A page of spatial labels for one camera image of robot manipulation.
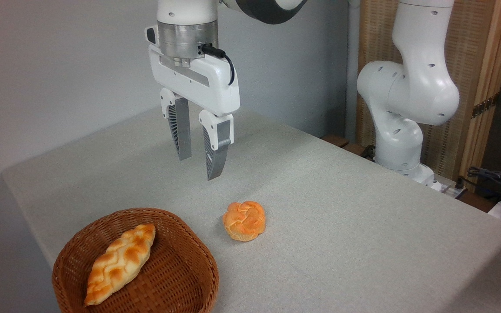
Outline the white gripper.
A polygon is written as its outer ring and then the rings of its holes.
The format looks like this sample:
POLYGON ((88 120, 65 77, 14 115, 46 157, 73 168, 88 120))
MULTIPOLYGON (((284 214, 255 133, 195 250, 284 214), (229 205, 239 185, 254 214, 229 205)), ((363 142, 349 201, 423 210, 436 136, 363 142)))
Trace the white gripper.
POLYGON ((189 100, 204 109, 199 113, 199 121, 203 127, 207 180, 214 180, 223 172, 229 145, 234 143, 231 113, 240 107, 238 77, 231 73, 235 69, 227 60, 211 55, 191 60, 190 67, 175 66, 157 45, 157 26, 148 27, 145 32, 153 76, 164 87, 160 91, 162 115, 168 122, 179 160, 192 155, 189 100))

